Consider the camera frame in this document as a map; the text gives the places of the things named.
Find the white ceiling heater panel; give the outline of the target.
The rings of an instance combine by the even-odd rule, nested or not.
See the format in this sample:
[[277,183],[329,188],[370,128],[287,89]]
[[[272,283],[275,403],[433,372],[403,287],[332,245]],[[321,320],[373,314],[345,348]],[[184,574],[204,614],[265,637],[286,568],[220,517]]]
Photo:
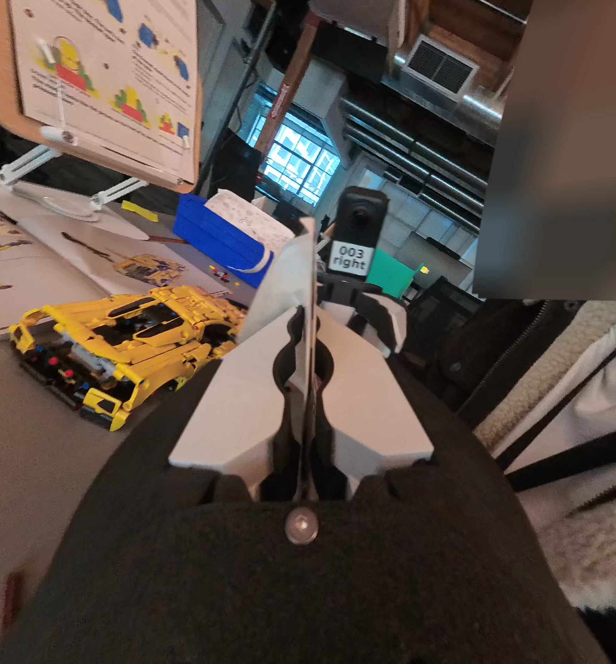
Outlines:
[[391,50],[405,42],[407,1],[309,1],[309,8],[321,19],[375,38]]

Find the white paper strip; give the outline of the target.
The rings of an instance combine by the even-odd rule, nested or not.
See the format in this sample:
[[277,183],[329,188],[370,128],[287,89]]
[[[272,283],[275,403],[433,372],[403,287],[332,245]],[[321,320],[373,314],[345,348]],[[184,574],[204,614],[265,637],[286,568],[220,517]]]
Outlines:
[[270,251],[265,251],[261,257],[261,259],[253,265],[253,267],[250,268],[244,268],[241,266],[231,266],[227,265],[226,269],[229,271],[235,271],[239,272],[241,274],[256,274],[258,272],[261,272],[267,268],[267,265],[272,261],[273,259],[273,253]]

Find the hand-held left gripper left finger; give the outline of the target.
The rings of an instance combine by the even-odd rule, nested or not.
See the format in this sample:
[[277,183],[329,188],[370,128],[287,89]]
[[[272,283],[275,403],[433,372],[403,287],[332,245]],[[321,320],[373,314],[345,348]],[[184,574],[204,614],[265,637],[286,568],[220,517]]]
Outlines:
[[301,446],[289,388],[298,385],[303,332],[304,309],[293,307],[225,356],[169,455],[172,467],[239,477],[263,501],[296,496]]

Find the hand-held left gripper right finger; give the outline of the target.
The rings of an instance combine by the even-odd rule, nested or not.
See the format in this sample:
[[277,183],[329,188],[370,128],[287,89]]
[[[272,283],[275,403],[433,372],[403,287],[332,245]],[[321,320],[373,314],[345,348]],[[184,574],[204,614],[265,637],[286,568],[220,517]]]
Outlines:
[[331,459],[350,499],[364,477],[430,461],[434,446],[383,353],[327,311],[317,316],[317,340],[334,364],[321,394],[333,431]]

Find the white vent grille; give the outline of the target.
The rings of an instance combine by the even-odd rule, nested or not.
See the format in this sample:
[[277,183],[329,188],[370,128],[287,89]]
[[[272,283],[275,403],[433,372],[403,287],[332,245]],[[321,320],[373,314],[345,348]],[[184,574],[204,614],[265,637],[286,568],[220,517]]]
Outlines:
[[420,35],[398,64],[398,79],[406,92],[434,104],[442,99],[449,105],[457,105],[468,93],[479,70],[477,62]]

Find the black monitor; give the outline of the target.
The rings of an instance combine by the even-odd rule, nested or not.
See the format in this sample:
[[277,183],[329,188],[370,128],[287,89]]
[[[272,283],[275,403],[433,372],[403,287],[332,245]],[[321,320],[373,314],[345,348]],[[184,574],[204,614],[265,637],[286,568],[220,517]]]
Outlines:
[[463,326],[484,301],[439,277],[406,307],[407,345],[427,347]]

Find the instruction card on stand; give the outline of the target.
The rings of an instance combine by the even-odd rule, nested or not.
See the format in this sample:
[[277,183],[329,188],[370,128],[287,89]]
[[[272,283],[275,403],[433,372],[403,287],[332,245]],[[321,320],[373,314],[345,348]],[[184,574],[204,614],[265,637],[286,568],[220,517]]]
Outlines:
[[12,187],[0,182],[0,212],[14,220],[52,212],[62,219],[80,220],[88,225],[136,240],[148,240],[144,231],[108,208],[95,211],[88,196],[18,181]]

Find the building instruction booklet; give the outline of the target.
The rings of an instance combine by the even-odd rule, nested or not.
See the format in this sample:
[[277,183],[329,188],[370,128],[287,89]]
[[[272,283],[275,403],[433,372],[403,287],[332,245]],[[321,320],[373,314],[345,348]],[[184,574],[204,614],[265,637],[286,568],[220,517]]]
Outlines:
[[0,339],[25,312],[46,304],[144,295],[161,286],[198,286],[229,297],[225,283],[175,248],[185,246],[129,238],[51,213],[18,223],[0,214]]

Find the white shirt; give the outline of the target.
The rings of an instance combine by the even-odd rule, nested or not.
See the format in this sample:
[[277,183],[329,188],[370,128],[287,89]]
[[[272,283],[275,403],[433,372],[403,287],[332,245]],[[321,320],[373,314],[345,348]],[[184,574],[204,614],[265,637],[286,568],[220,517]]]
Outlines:
[[[501,438],[494,456],[509,449],[564,398],[567,401],[561,411],[510,464],[506,475],[540,461],[554,461],[559,453],[580,451],[585,444],[616,434],[616,323],[520,417]],[[616,461],[518,491],[517,496],[534,529],[545,530],[577,510],[616,500]]]

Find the silver ventilation duct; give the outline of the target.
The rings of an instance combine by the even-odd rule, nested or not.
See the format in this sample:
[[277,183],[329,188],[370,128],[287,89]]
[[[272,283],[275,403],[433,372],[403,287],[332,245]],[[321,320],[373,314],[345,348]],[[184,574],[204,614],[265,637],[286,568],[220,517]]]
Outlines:
[[471,139],[495,147],[504,112],[504,102],[473,77],[455,97],[424,79],[405,72],[412,49],[404,46],[394,55],[394,63],[381,83],[404,100],[431,112],[441,120],[464,131]]

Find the printed instruction card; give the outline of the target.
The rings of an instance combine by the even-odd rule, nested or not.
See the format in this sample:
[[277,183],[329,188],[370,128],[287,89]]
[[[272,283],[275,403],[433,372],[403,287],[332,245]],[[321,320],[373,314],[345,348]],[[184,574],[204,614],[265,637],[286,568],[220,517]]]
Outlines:
[[171,183],[196,179],[196,1],[10,1],[23,113]]

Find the teal plastic board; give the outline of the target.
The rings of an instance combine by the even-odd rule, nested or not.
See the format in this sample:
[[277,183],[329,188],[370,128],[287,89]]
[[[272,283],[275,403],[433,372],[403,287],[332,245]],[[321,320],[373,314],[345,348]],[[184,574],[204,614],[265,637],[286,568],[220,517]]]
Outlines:
[[416,269],[408,268],[402,262],[377,248],[372,257],[366,283],[380,287],[385,295],[402,299],[416,274],[423,272],[424,266],[425,264],[421,263]]

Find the yellow toy brick car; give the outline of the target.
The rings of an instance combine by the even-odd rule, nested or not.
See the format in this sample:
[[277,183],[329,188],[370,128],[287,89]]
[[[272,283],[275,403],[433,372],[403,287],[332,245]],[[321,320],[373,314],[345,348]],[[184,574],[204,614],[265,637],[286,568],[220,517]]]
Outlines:
[[44,305],[9,328],[21,368],[110,432],[236,347],[248,309],[197,286]]

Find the yellow translucent plastic panel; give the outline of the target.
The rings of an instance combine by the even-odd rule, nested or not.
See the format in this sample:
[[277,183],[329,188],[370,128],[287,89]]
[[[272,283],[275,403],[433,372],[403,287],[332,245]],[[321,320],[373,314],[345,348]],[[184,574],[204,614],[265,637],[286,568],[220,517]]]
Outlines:
[[121,210],[123,211],[128,211],[133,214],[137,214],[140,217],[143,217],[144,219],[150,221],[150,222],[159,222],[159,217],[156,212],[153,212],[149,209],[146,209],[138,204],[132,203],[130,201],[122,201],[121,202]]

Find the blue plastic bin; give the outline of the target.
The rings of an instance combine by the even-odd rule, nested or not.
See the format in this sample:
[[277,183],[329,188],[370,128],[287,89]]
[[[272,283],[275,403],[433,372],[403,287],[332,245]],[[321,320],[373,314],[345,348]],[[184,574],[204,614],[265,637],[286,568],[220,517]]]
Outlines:
[[265,251],[270,251],[242,231],[206,209],[206,199],[193,194],[180,195],[172,231],[189,245],[215,260],[226,271],[258,288],[266,269],[256,274],[241,274],[226,269],[227,265],[253,267]]

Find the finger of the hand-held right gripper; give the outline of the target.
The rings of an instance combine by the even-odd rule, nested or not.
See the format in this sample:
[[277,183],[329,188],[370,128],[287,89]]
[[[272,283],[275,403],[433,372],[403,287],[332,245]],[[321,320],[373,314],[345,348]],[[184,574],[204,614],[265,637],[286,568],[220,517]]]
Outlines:
[[326,312],[337,323],[355,333],[363,333],[366,330],[367,321],[356,312],[353,306],[323,302],[321,303],[321,310]]
[[366,293],[365,296],[375,300],[386,310],[390,320],[390,328],[393,332],[394,341],[391,346],[385,344],[379,336],[378,328],[374,327],[369,322],[366,323],[364,327],[362,338],[366,339],[370,344],[376,347],[387,359],[392,355],[399,353],[405,343],[407,337],[407,314],[405,305],[402,301],[384,293]]

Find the grey desk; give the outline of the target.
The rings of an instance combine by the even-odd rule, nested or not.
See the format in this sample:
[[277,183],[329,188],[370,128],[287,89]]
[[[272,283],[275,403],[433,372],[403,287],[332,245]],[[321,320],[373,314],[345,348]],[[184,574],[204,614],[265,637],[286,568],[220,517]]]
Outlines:
[[33,596],[73,514],[105,468],[105,498],[123,496],[166,457],[207,385],[212,362],[187,388],[145,404],[132,423],[109,433],[80,418],[19,368],[0,341],[0,635],[5,616]]

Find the red white label sign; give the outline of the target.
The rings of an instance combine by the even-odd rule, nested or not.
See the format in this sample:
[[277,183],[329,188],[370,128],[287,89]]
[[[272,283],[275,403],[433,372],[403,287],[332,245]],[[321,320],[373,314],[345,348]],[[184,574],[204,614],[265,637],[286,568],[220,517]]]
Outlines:
[[277,118],[284,117],[291,101],[292,95],[290,85],[282,84],[269,110],[267,120],[276,121]]

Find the large printed paper sheet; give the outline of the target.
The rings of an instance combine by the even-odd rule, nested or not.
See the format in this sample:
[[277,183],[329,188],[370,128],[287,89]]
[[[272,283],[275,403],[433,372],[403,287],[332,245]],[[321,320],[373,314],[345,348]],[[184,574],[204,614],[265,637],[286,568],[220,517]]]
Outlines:
[[274,253],[296,236],[260,207],[226,189],[218,190],[204,207]]

